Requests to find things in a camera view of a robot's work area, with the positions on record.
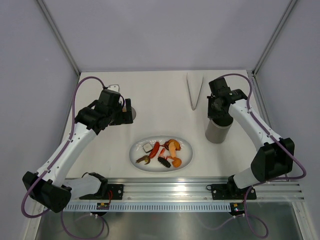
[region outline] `robotic arm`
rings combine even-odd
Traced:
[[[68,202],[88,194],[106,195],[108,180],[97,173],[89,173],[85,177],[66,180],[66,176],[84,148],[106,127],[111,125],[132,124],[131,100],[119,102],[120,88],[110,85],[102,90],[99,99],[81,109],[74,119],[74,132],[67,137],[49,160],[36,173],[27,172],[22,181],[27,190],[44,171],[47,173],[36,184],[30,197],[55,213],[62,211]],[[66,142],[66,149],[54,165],[48,169],[53,160],[61,153]]]
[[[290,138],[283,139],[274,132],[250,108],[247,104],[247,96],[240,89],[231,90],[223,77],[209,82],[209,86],[211,95],[208,96],[208,118],[220,126],[229,125],[235,118],[257,150],[249,168],[228,178],[228,190],[233,195],[241,194],[249,186],[291,172],[293,160],[275,143],[275,140],[292,155],[295,149],[294,142]]]

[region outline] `white table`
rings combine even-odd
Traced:
[[[187,73],[194,102],[202,75],[205,77],[195,111],[190,106]],[[78,178],[85,172],[96,172],[106,178],[228,177],[248,168],[256,150],[236,121],[222,144],[213,144],[205,136],[209,122],[208,82],[228,73],[247,76],[245,70],[82,73],[80,79],[96,76],[106,86],[119,84],[121,94],[131,99],[137,115],[133,124],[109,126],[101,131],[84,149],[67,177]],[[249,85],[245,79],[230,76],[226,80],[232,90],[241,89],[248,94]],[[84,82],[76,96],[76,115],[80,109],[97,99],[101,90],[101,84],[94,79]],[[253,96],[250,103],[258,111]],[[65,137],[70,126],[69,117]],[[134,167],[129,161],[132,144],[142,138],[158,135],[177,136],[187,140],[193,148],[191,163],[181,170],[167,173],[144,172]]]

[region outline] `cylindrical container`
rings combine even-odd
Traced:
[[[227,133],[233,122],[234,119],[231,116],[215,121],[210,119],[205,131],[206,139],[214,144],[222,143],[226,139]]]

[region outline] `black mounting plate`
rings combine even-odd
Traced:
[[[108,192],[112,192],[111,200],[122,200],[124,195],[124,185],[123,184],[108,184],[106,188],[106,194],[104,196],[97,194],[88,194],[79,197],[81,200],[109,200]]]
[[[207,185],[206,189],[211,191],[213,200],[244,200],[245,193],[248,188],[245,188],[243,194],[231,194],[227,188],[227,184],[211,184]],[[252,191],[249,192],[247,196],[247,200],[256,200],[257,195],[256,191],[253,188]]]

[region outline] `gray cup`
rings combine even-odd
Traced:
[[[225,121],[224,124],[218,125],[211,119],[205,131],[206,139],[213,144],[221,144],[226,139],[233,121],[234,120],[232,118],[232,120],[229,119],[229,121]]]

